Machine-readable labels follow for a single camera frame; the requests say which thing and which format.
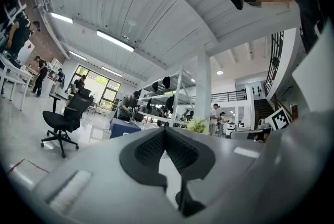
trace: white table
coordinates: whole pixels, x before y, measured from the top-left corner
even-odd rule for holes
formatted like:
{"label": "white table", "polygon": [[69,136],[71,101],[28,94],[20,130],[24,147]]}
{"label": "white table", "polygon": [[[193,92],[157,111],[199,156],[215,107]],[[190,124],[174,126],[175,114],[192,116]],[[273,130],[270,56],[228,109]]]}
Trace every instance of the white table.
{"label": "white table", "polygon": [[0,54],[0,62],[5,66],[3,69],[0,68],[0,76],[1,76],[0,88],[3,86],[5,79],[7,79],[7,81],[13,82],[13,88],[11,89],[10,100],[11,101],[13,100],[16,84],[22,84],[25,87],[20,107],[20,111],[22,111],[27,89],[29,86],[29,82],[32,79],[32,75],[25,70],[16,68],[8,59],[3,57],[2,54]]}

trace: white floor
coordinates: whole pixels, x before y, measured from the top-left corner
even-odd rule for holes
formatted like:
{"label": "white floor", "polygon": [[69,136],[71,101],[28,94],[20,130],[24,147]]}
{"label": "white floor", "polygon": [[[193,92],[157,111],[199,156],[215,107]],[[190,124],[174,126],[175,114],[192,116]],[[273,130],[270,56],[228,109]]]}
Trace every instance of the white floor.
{"label": "white floor", "polygon": [[[76,131],[69,133],[75,145],[63,143],[66,158],[62,158],[58,141],[44,143],[46,132],[51,129],[43,119],[43,111],[52,111],[53,99],[36,98],[28,89],[23,111],[19,110],[22,94],[17,90],[13,101],[9,100],[11,84],[5,84],[6,98],[0,98],[0,159],[4,171],[9,178],[18,180],[32,189],[37,182],[56,167],[82,151],[91,144],[109,139],[109,116],[95,114],[90,111],[82,115],[81,125]],[[60,113],[65,101],[58,101],[56,112]],[[142,129],[157,127],[154,124],[138,123]]]}

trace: loft railing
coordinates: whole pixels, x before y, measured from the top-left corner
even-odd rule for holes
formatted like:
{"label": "loft railing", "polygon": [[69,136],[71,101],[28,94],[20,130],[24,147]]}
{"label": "loft railing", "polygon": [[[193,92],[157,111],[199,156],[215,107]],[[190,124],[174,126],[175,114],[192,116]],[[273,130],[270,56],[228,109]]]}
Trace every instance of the loft railing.
{"label": "loft railing", "polygon": [[278,66],[281,60],[282,48],[283,48],[284,31],[271,35],[271,56],[269,70],[266,80],[266,93],[269,93],[271,86],[275,80]]}
{"label": "loft railing", "polygon": [[[195,102],[196,96],[192,96],[192,101]],[[231,91],[225,93],[217,93],[211,95],[211,102],[225,101],[242,101],[247,100],[246,90]]]}

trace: white column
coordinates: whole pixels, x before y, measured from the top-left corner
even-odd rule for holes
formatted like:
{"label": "white column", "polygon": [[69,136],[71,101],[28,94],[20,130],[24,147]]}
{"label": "white column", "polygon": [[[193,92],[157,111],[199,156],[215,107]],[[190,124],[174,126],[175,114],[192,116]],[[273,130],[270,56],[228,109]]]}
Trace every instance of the white column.
{"label": "white column", "polygon": [[235,124],[236,127],[238,127],[238,123],[239,123],[239,106],[235,107]]}
{"label": "white column", "polygon": [[194,117],[205,119],[205,134],[209,134],[211,113],[211,65],[205,48],[198,49],[197,55],[196,101]]}

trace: ceiling lamp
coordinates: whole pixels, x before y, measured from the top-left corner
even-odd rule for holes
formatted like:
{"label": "ceiling lamp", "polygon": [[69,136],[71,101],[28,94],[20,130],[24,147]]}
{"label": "ceiling lamp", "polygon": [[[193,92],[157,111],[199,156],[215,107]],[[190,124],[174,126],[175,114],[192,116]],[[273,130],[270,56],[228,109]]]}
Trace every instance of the ceiling lamp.
{"label": "ceiling lamp", "polygon": [[57,18],[59,20],[62,20],[62,21],[66,21],[66,22],[69,22],[69,23],[73,23],[73,20],[71,18],[67,18],[65,16],[62,16],[62,15],[59,15],[57,13],[51,13],[51,15],[54,17],[54,18]]}
{"label": "ceiling lamp", "polygon": [[83,59],[84,61],[87,60],[85,57],[83,57],[83,56],[81,56],[81,55],[79,55],[79,54],[76,54],[76,53],[74,53],[73,51],[69,51],[69,52],[70,52],[70,54],[74,55],[75,57],[78,57],[78,58],[80,58],[80,59]]}
{"label": "ceiling lamp", "polygon": [[119,74],[119,73],[116,73],[116,72],[114,72],[114,71],[111,71],[111,70],[109,70],[108,68],[105,68],[105,67],[101,67],[103,70],[105,70],[105,71],[107,71],[107,72],[109,72],[109,73],[112,73],[112,74],[114,74],[115,76],[119,76],[119,77],[122,77],[122,75],[121,74]]}
{"label": "ceiling lamp", "polygon": [[134,51],[134,47],[130,46],[129,44],[124,43],[124,42],[121,41],[121,40],[118,40],[118,39],[112,37],[111,35],[109,35],[109,34],[103,32],[103,31],[101,31],[101,30],[97,30],[97,31],[96,31],[96,34],[97,34],[99,37],[102,37],[102,38],[104,38],[104,39],[107,39],[107,40],[109,40],[110,42],[113,42],[113,43],[115,43],[116,45],[121,46],[122,48],[125,48],[125,49],[128,50],[128,51],[131,51],[131,52]]}

